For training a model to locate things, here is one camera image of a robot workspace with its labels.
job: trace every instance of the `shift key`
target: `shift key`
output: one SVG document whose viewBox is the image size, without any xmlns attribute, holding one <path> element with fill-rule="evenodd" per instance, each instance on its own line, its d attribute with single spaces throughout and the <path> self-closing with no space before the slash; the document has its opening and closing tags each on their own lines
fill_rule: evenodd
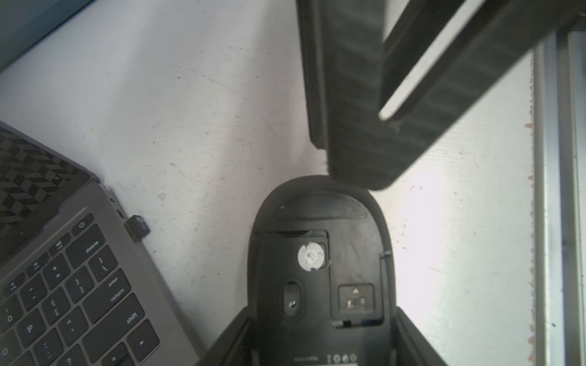
<svg viewBox="0 0 586 366">
<path fill-rule="evenodd" d="M 112 309 L 120 300 L 130 292 L 130 283 L 126 279 L 122 269 L 112 273 L 97 289 L 85 300 L 83 308 L 92 324 L 97 322 L 108 310 Z"/>
<path fill-rule="evenodd" d="M 130 294 L 83 337 L 83 347 L 90 357 L 90 362 L 96 362 L 144 316 L 144 310 L 138 303 L 137 296 Z"/>
<path fill-rule="evenodd" d="M 98 251 L 106 242 L 98 224 L 90 227 L 82 236 L 77 238 L 67 249 L 65 253 L 71 262 L 73 268 L 79 267 L 87 258 Z"/>
</svg>

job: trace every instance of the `scratch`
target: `scratch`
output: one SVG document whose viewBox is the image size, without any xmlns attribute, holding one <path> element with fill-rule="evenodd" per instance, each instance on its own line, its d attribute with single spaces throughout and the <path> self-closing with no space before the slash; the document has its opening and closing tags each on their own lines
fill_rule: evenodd
<svg viewBox="0 0 586 366">
<path fill-rule="evenodd" d="M 241 195 L 239 195 L 239 196 L 234 196 L 234 197 L 231 197 L 231 198 L 229 198 L 229 199 L 225 199 L 225 200 L 219 201 L 218 203 L 224 203 L 224 202 L 226 202 L 226 201 L 237 200 L 237 199 L 241 199 L 241 198 L 244 198 L 244 197 L 246 197 L 246 196 L 251 196 L 251 195 L 252 195 L 252 193 L 241 194 Z"/>
<path fill-rule="evenodd" d="M 254 108 L 253 104 L 252 104 L 252 103 L 251 103 L 251 102 L 250 102 L 248 99 L 246 99 L 245 97 L 243 97 L 242 95 L 240 95 L 240 93 L 238 93 L 236 90 L 234 90 L 234 89 L 232 89 L 232 88 L 230 88 L 230 87 L 228 87 L 228 86 L 226 86 L 226 85 L 224 85 L 224 84 L 220 83 L 219 81 L 216 81 L 216 80 L 212 79 L 211 77 L 205 76 L 204 74 L 200 74 L 200 75 L 201 75 L 201 76 L 203 76 L 204 78 L 206 78 L 206 79 L 210 80 L 210 81 L 213 81 L 214 83 L 216 83 L 216 84 L 218 84 L 218 85 L 221 85 L 221 86 L 223 86 L 224 88 L 226 88 L 226 89 L 230 90 L 231 92 L 235 93 L 235 94 L 236 94 L 236 95 L 238 95 L 240 98 L 242 98 L 242 99 L 243 99 L 243 100 L 244 100 L 244 101 L 245 101 L 245 102 L 246 102 L 246 103 L 247 103 L 247 104 L 250 106 L 250 108 L 252 108 L 252 109 L 253 109 L 253 110 L 256 112 L 256 114 L 258 114 L 258 116 L 259 116 L 260 118 L 262 118 L 262 119 L 263 119 L 264 123 L 267 125 L 268 129 L 269 129 L 269 130 L 271 130 L 272 134 L 273 134 L 273 135 L 275 135 L 275 137 L 277 137 L 277 134 L 276 134 L 276 133 L 275 133 L 275 131 L 272 129 L 271 125 L 270 125 L 270 124 L 267 122 L 267 120 L 266 120 L 266 119 L 264 119 L 263 115 L 261 115 L 261 114 L 260 114 L 260 113 L 259 113 L 259 112 L 256 110 L 256 108 Z"/>
<path fill-rule="evenodd" d="M 167 64 L 167 66 L 176 67 L 177 69 L 185 69 L 185 70 L 191 71 L 193 73 L 199 74 L 197 71 L 192 70 L 192 69 L 188 69 L 187 67 L 183 68 L 181 66 L 175 66 L 175 65 L 171 65 L 171 64 Z"/>
<path fill-rule="evenodd" d="M 165 193 L 157 194 L 156 196 L 161 199 L 162 206 L 164 206 L 165 205 Z"/>
</svg>

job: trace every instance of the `table surface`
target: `table surface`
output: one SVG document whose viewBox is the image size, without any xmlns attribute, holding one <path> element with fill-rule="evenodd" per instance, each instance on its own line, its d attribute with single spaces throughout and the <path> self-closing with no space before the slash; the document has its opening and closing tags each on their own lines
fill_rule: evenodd
<svg viewBox="0 0 586 366">
<path fill-rule="evenodd" d="M 390 22 L 402 6 L 391 3 Z M 531 86 L 526 57 L 374 193 L 398 304 L 449 365 L 532 363 Z M 292 0 L 96 0 L 0 74 L 0 119 L 148 220 L 144 245 L 206 346 L 246 304 L 266 195 L 326 172 L 308 138 Z"/>
</svg>

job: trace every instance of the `laptop lid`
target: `laptop lid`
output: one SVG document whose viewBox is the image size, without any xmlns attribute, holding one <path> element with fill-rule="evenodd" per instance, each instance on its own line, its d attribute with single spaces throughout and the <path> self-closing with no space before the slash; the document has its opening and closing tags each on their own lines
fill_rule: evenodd
<svg viewBox="0 0 586 366">
<path fill-rule="evenodd" d="M 0 0 L 0 70 L 91 0 Z"/>
<path fill-rule="evenodd" d="M 0 122 L 0 266 L 96 176 Z"/>
</svg>

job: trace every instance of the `keyboard key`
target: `keyboard key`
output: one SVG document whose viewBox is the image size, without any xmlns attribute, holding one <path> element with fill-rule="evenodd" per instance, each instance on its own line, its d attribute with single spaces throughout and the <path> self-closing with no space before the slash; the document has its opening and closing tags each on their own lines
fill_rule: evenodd
<svg viewBox="0 0 586 366">
<path fill-rule="evenodd" d="M 65 315 L 70 307 L 69 300 L 67 300 L 63 288 L 58 288 L 57 291 L 49 295 L 49 297 L 47 297 L 47 299 L 41 304 L 41 308 L 45 314 L 45 319 L 47 319 L 50 326 L 55 324 L 59 318 Z"/>
<path fill-rule="evenodd" d="M 63 249 L 69 242 L 71 241 L 71 235 L 68 232 L 65 233 L 61 239 L 57 240 L 55 244 L 51 245 L 49 248 L 49 253 L 51 256 L 55 256 L 61 249 Z"/>
<path fill-rule="evenodd" d="M 91 323 L 97 322 L 128 292 L 130 292 L 130 283 L 126 280 L 122 269 L 119 269 L 83 300 L 83 309 Z"/>
<path fill-rule="evenodd" d="M 102 360 L 102 366 L 118 366 L 123 363 L 127 358 L 130 358 L 130 354 L 126 349 L 124 343 L 117 345 L 110 353 Z"/>
<path fill-rule="evenodd" d="M 4 296 L 8 297 L 11 293 L 16 291 L 19 287 L 22 286 L 23 283 L 26 281 L 26 276 L 24 273 L 20 273 L 16 277 L 14 277 L 6 286 L 4 286 Z"/>
<path fill-rule="evenodd" d="M 104 235 L 97 224 L 94 224 L 86 232 L 75 240 L 65 253 L 73 268 L 79 267 L 87 258 L 98 251 L 106 242 Z"/>
<path fill-rule="evenodd" d="M 0 305 L 0 331 L 4 333 L 22 317 L 22 307 L 18 297 L 12 296 Z"/>
<path fill-rule="evenodd" d="M 63 345 L 56 329 L 51 329 L 33 347 L 40 366 L 49 366 L 63 353 Z"/>
<path fill-rule="evenodd" d="M 49 289 L 54 289 L 61 281 L 65 280 L 70 273 L 69 265 L 65 260 L 63 254 L 51 261 L 47 267 L 43 269 L 43 276 L 49 285 Z"/>
<path fill-rule="evenodd" d="M 47 287 L 40 275 L 36 275 L 20 290 L 22 303 L 26 310 L 32 309 L 47 296 Z"/>
<path fill-rule="evenodd" d="M 47 330 L 47 326 L 40 316 L 39 309 L 35 309 L 18 323 L 16 329 L 18 330 L 22 345 L 26 348 L 33 344 Z"/>
<path fill-rule="evenodd" d="M 36 272 L 38 272 L 44 265 L 47 264 L 49 261 L 49 254 L 43 253 L 36 261 L 32 262 L 31 265 L 26 267 L 26 275 L 28 277 L 32 277 Z"/>
<path fill-rule="evenodd" d="M 90 259 L 88 264 L 90 265 L 92 273 L 96 277 L 96 281 L 99 282 L 116 268 L 118 261 L 114 257 L 114 254 L 112 254 L 110 247 L 106 245 L 104 249 L 94 256 L 94 258 Z"/>
<path fill-rule="evenodd" d="M 86 357 L 81 352 L 81 347 L 76 344 L 69 352 L 57 361 L 57 366 L 87 366 Z"/>
<path fill-rule="evenodd" d="M 36 366 L 35 361 L 33 360 L 33 354 L 30 353 L 30 351 L 25 353 L 16 360 L 12 366 Z"/>
<path fill-rule="evenodd" d="M 21 354 L 21 348 L 18 346 L 13 331 L 0 338 L 0 366 L 8 365 L 19 354 Z"/>
<path fill-rule="evenodd" d="M 118 366 L 134 366 L 134 361 L 132 360 L 132 357 L 128 357 L 119 363 Z"/>
<path fill-rule="evenodd" d="M 151 321 L 148 319 L 133 330 L 126 338 L 126 341 L 138 362 L 144 360 L 159 345 L 159 337 L 156 336 Z"/>
<path fill-rule="evenodd" d="M 59 330 L 63 336 L 63 341 L 68 347 L 86 332 L 86 318 L 83 316 L 79 306 L 59 322 Z"/>
<path fill-rule="evenodd" d="M 87 267 L 81 269 L 73 274 L 70 279 L 65 282 L 65 288 L 71 296 L 73 303 L 81 300 L 92 288 L 94 288 L 94 280 L 92 280 Z"/>
<path fill-rule="evenodd" d="M 110 347 L 131 330 L 144 315 L 144 310 L 138 303 L 136 295 L 130 294 L 83 337 L 83 348 L 86 349 L 90 362 L 96 362 Z"/>
<path fill-rule="evenodd" d="M 77 224 L 75 224 L 73 226 L 73 229 L 71 229 L 73 236 L 74 237 L 78 236 L 80 232 L 84 231 L 93 222 L 94 222 L 94 216 L 92 214 L 87 214 L 84 218 L 81 219 L 80 222 L 78 222 Z"/>
</svg>

